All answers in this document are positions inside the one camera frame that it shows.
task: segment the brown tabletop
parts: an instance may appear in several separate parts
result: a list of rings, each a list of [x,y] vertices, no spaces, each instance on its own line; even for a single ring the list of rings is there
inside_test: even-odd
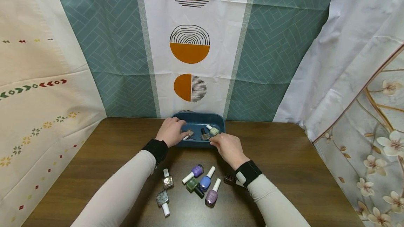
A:
[[[102,121],[23,226],[70,226],[101,185],[141,150],[161,123],[152,118]],[[226,122],[226,129],[240,137],[244,153],[312,227],[363,226],[297,125]],[[204,174],[211,166],[216,167],[213,182],[232,171],[216,149],[171,148],[166,160],[146,181],[122,226],[265,226],[256,204],[242,187],[222,183],[214,208],[189,193],[181,179],[196,164],[205,167]],[[156,195],[162,191],[164,168],[169,169],[175,183],[168,190],[171,215],[167,218],[156,203]]]

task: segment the wrist strap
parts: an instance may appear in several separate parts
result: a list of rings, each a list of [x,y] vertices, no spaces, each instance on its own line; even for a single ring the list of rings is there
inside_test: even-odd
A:
[[[244,187],[247,187],[248,184],[255,180],[260,174],[262,174],[261,170],[252,160],[242,164],[236,170],[237,180],[239,180]]]
[[[168,153],[168,146],[164,141],[151,139],[142,150],[150,152],[156,159],[156,166],[162,162]]]

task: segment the white curtain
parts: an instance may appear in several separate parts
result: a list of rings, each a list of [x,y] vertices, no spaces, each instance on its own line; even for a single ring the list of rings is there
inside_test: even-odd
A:
[[[404,0],[332,0],[329,19],[301,61],[275,122],[325,133],[402,44]]]
[[[0,1],[0,225],[21,226],[106,117],[59,0]]]

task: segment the person's left hand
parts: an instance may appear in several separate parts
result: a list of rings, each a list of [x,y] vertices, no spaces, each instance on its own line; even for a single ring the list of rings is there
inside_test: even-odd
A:
[[[166,118],[157,132],[156,140],[164,141],[168,147],[178,144],[188,132],[179,133],[186,122],[178,118]]]

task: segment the fabric backdrop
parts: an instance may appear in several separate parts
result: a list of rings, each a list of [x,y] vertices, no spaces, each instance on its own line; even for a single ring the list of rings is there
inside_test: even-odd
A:
[[[60,1],[108,116],[194,110],[248,121],[272,121],[330,2]],[[171,41],[190,26],[209,39]]]
[[[19,227],[106,114],[59,0],[0,9],[0,225]]]
[[[404,0],[332,0],[274,118],[306,129],[369,227],[404,226],[403,19]]]

